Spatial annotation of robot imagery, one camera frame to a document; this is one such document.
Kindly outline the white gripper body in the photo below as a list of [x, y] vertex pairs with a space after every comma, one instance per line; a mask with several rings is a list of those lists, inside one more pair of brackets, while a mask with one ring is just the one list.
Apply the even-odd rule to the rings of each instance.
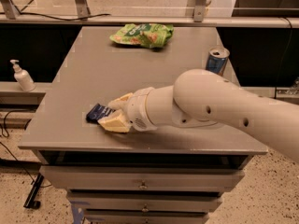
[[129, 122], [139, 132], [157, 129], [150, 121], [146, 110], [147, 98], [152, 90], [153, 88], [149, 87], [134, 92], [125, 106], [125, 113]]

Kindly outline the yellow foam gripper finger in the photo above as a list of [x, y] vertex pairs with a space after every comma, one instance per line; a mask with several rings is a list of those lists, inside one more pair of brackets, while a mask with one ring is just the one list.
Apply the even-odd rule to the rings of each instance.
[[133, 94], [131, 92], [124, 94], [123, 96], [112, 100], [108, 103], [108, 107], [114, 110], [123, 109], [128, 102], [128, 100], [131, 98]]
[[99, 119], [98, 123], [106, 131], [114, 133], [128, 133], [132, 127], [121, 109], [112, 112], [107, 117]]

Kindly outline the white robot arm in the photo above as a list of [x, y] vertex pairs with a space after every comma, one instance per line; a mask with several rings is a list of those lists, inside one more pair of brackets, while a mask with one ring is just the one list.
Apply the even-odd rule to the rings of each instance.
[[251, 93], [207, 70], [189, 70], [171, 86], [127, 93], [107, 107], [112, 112], [98, 123], [110, 132], [200, 127], [216, 121], [299, 162], [299, 106]]

